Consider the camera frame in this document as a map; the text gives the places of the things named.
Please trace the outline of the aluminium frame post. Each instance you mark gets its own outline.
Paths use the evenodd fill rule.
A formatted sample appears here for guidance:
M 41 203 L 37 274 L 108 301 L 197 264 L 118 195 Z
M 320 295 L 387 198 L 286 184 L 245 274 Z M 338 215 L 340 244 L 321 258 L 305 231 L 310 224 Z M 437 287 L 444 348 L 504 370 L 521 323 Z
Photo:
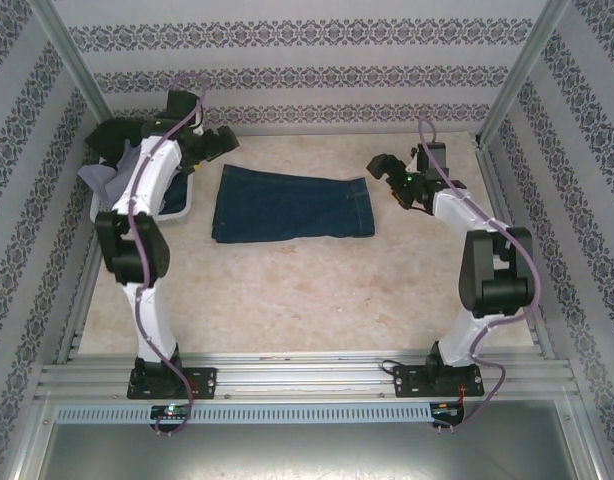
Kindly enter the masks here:
M 113 112 L 85 62 L 53 0 L 28 0 L 30 7 L 67 67 L 98 122 L 113 117 Z
M 513 64 L 502 88 L 493 102 L 485 121 L 476 135 L 478 146 L 484 149 L 492 142 L 505 115 L 511 108 L 517 93 L 531 73 L 540 52 L 558 25 L 571 0 L 546 0 L 527 41 Z

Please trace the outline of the controller board with green light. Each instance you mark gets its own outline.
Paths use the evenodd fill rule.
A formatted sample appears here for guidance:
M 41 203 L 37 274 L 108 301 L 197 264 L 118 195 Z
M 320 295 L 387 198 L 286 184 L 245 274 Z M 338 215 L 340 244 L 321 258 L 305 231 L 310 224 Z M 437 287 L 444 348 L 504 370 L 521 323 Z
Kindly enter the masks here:
M 154 405 L 151 407 L 150 419 L 183 421 L 189 414 L 189 407 L 186 404 Z

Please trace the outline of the grey metal sheet panel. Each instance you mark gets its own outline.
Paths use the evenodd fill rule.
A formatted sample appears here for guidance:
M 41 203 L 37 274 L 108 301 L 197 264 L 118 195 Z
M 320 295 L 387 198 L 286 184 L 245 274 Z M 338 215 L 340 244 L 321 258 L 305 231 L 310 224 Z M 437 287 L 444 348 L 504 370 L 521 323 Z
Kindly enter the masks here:
M 527 430 L 439 434 L 420 424 L 60 425 L 39 480 L 594 480 L 565 441 Z

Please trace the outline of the white plastic mesh basket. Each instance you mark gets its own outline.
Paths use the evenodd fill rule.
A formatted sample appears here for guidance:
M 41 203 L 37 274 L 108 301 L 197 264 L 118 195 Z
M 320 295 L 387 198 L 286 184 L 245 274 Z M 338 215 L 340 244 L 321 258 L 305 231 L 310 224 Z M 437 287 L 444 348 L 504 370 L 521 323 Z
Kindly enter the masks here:
M 107 166 L 111 166 L 111 167 L 116 167 L 116 165 L 112 165 L 110 162 L 107 161 L 103 161 L 101 160 L 98 164 L 103 164 L 103 165 L 107 165 Z M 171 183 L 172 178 L 175 176 L 173 175 L 168 183 L 168 187 Z M 193 190 L 193 180 L 191 178 L 190 175 L 188 175 L 188 193 L 187 193 L 187 205 L 186 207 L 179 213 L 174 213 L 174 214 L 169 214 L 169 215 L 160 215 L 159 211 L 161 209 L 161 203 L 159 205 L 159 211 L 158 214 L 155 216 L 156 218 L 156 222 L 160 225 L 160 226 L 167 226 L 167 225 L 176 225 L 176 224 L 182 224 L 185 223 L 189 214 L 189 211 L 191 209 L 191 201 L 192 201 L 192 190 Z M 92 204 L 90 207 L 90 219 L 92 221 L 95 220 L 96 216 L 98 213 L 100 212 L 106 212 L 106 211 L 110 211 L 111 208 L 105 208 L 103 206 L 103 204 L 99 201 L 97 195 L 93 192 L 93 198 L 92 198 Z

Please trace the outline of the grey fabric skirt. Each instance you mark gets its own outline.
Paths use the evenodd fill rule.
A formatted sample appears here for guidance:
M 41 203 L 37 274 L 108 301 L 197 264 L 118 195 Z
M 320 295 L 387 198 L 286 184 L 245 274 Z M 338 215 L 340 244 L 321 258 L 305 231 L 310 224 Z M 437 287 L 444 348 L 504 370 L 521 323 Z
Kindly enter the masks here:
M 91 164 L 81 167 L 79 177 L 97 195 L 105 208 L 111 208 L 122 196 L 139 159 L 140 146 L 124 142 L 123 154 L 116 167 Z

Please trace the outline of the black fabric skirt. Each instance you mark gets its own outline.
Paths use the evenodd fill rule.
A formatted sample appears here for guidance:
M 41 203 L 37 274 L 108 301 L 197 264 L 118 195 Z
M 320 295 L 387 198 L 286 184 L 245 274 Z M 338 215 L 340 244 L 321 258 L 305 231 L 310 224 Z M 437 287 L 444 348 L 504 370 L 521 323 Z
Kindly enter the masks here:
M 133 118 L 112 118 L 98 124 L 85 143 L 100 158 L 116 164 L 124 155 L 126 144 L 137 147 L 142 141 L 145 121 Z

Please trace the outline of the blue denim skirt with waistband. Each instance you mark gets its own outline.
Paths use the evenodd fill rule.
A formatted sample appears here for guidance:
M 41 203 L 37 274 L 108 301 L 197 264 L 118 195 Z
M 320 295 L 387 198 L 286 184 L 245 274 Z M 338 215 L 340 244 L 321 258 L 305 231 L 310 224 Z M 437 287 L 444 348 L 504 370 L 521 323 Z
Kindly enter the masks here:
M 212 222 L 221 244 L 375 234 L 364 178 L 332 180 L 223 167 Z

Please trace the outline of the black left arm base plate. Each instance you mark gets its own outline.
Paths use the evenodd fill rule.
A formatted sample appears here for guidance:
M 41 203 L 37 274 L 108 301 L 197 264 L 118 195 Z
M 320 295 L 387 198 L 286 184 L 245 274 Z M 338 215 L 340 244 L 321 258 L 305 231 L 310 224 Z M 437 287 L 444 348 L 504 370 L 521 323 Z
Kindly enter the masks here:
M 215 368 L 184 367 L 182 369 L 194 399 L 211 400 L 215 396 L 217 370 Z M 171 369 L 131 371 L 127 398 L 130 400 L 186 399 L 188 392 L 183 380 Z

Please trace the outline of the aluminium mounting rail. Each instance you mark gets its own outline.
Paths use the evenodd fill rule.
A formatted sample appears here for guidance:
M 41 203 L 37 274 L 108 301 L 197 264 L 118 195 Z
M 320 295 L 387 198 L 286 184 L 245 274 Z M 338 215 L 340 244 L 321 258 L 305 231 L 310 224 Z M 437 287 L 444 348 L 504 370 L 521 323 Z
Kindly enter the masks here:
M 580 393 L 567 360 L 546 359 L 538 348 L 486 350 L 484 387 L 497 400 L 554 400 Z M 392 361 L 421 364 L 421 350 L 186 354 L 190 367 L 217 370 L 215 400 L 240 403 L 392 401 Z M 133 366 L 130 356 L 78 354 L 42 368 L 33 397 L 54 402 L 123 401 Z

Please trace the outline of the dark blue denim skirt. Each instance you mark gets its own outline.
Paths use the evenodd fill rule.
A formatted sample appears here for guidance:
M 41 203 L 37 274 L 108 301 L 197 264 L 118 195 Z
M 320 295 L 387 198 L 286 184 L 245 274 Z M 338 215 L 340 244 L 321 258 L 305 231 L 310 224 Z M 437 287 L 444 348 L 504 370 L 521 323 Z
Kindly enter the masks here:
M 183 172 L 172 178 L 161 202 L 160 215 L 179 213 L 186 207 L 188 178 L 189 176 Z

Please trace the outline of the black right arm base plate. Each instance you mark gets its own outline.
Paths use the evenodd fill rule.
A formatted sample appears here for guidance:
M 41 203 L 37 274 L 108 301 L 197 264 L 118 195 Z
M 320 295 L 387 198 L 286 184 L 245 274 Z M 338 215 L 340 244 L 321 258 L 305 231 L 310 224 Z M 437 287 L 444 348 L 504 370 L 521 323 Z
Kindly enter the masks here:
M 398 398 L 482 397 L 485 394 L 480 369 L 442 366 L 438 371 L 419 365 L 396 366 L 393 369 L 395 394 Z

